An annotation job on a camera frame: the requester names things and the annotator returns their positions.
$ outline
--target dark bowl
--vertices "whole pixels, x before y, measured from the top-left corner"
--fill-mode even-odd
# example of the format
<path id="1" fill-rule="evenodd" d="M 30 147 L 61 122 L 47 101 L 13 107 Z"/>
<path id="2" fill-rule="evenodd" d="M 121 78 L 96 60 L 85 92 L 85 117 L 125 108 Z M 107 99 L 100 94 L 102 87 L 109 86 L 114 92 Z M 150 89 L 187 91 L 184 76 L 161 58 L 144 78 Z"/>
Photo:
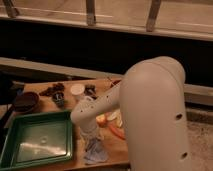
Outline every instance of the dark bowl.
<path id="1" fill-rule="evenodd" d="M 39 96 L 35 92 L 25 92 L 18 95 L 13 103 L 14 111 L 19 113 L 32 112 L 39 102 Z"/>

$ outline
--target cloth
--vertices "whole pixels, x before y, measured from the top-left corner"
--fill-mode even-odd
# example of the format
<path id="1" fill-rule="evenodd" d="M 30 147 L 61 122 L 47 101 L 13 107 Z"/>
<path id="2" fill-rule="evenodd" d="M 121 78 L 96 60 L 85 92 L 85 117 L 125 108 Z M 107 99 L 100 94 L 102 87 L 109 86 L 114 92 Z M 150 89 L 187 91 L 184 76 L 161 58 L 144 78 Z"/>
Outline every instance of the cloth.
<path id="1" fill-rule="evenodd" d="M 85 164 L 91 165 L 99 162 L 105 162 L 107 159 L 108 154 L 103 147 L 102 141 L 98 138 L 90 139 L 84 156 Z"/>

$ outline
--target small object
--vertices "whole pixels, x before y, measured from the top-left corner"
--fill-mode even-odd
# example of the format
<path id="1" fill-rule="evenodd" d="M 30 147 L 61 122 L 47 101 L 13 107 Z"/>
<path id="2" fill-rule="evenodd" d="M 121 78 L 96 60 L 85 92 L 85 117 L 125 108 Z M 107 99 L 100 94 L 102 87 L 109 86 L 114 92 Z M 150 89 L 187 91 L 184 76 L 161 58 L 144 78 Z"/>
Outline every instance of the small object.
<path id="1" fill-rule="evenodd" d="M 93 84 L 86 84 L 85 85 L 85 91 L 84 93 L 87 95 L 87 96 L 90 96 L 92 97 L 93 99 L 96 99 L 96 92 L 95 92 L 95 85 Z"/>
<path id="2" fill-rule="evenodd" d="M 85 86 L 83 84 L 74 84 L 70 88 L 71 94 L 75 97 L 76 100 L 81 100 L 84 97 Z"/>
<path id="3" fill-rule="evenodd" d="M 55 104 L 58 107 L 63 107 L 64 106 L 64 93 L 61 91 L 55 92 L 52 95 L 52 100 L 55 102 Z"/>
<path id="4" fill-rule="evenodd" d="M 114 124 L 112 123 L 108 123 L 108 128 L 109 130 L 118 138 L 125 140 L 125 135 L 124 135 L 124 131 L 117 128 Z"/>
<path id="5" fill-rule="evenodd" d="M 102 141 L 98 138 L 89 140 L 84 156 L 85 164 L 91 165 L 100 162 L 106 162 L 108 154 L 103 147 Z"/>
<path id="6" fill-rule="evenodd" d="M 13 102 L 14 111 L 19 113 L 32 112 L 39 102 L 39 96 L 35 92 L 25 92 L 17 96 Z"/>
<path id="7" fill-rule="evenodd" d="M 112 112 L 110 115 L 107 116 L 107 120 L 108 121 L 113 121 L 117 118 L 118 114 L 119 114 L 120 110 L 117 109 L 114 112 Z"/>
<path id="8" fill-rule="evenodd" d="M 118 84 L 121 80 L 111 80 L 109 77 L 107 77 L 107 79 L 111 82 L 110 88 L 112 88 L 113 86 L 115 86 L 116 84 Z"/>
<path id="9" fill-rule="evenodd" d="M 52 87 L 48 87 L 46 90 L 39 93 L 40 96 L 52 96 L 57 91 L 64 91 L 65 87 L 62 83 L 53 84 Z"/>
<path id="10" fill-rule="evenodd" d="M 105 127 L 107 124 L 107 118 L 105 114 L 99 115 L 96 117 L 96 122 L 100 127 Z"/>
<path id="11" fill-rule="evenodd" d="M 119 112 L 118 112 L 118 115 L 117 115 L 117 119 L 116 119 L 116 126 L 118 128 L 121 128 L 122 125 L 123 125 L 123 121 L 122 121 L 121 112 L 120 112 L 120 109 L 119 109 Z"/>

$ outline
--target green tray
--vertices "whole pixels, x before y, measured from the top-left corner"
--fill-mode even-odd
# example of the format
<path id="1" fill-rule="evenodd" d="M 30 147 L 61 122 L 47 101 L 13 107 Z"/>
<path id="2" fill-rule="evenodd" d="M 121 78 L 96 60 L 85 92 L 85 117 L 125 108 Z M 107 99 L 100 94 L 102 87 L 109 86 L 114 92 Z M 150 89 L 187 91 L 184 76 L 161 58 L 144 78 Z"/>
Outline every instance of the green tray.
<path id="1" fill-rule="evenodd" d="M 73 156 L 70 111 L 18 116 L 9 128 L 0 170 L 69 160 Z"/>

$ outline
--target white cup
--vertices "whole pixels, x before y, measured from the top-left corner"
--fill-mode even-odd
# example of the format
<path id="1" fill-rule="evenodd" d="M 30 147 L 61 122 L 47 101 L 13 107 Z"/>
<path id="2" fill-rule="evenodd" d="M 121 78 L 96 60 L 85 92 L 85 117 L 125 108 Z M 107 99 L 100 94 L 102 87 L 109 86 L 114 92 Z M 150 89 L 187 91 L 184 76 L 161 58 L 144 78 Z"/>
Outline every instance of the white cup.
<path id="1" fill-rule="evenodd" d="M 84 98 L 85 94 L 85 86 L 84 84 L 73 84 L 70 88 L 71 94 L 75 97 L 77 101 Z"/>

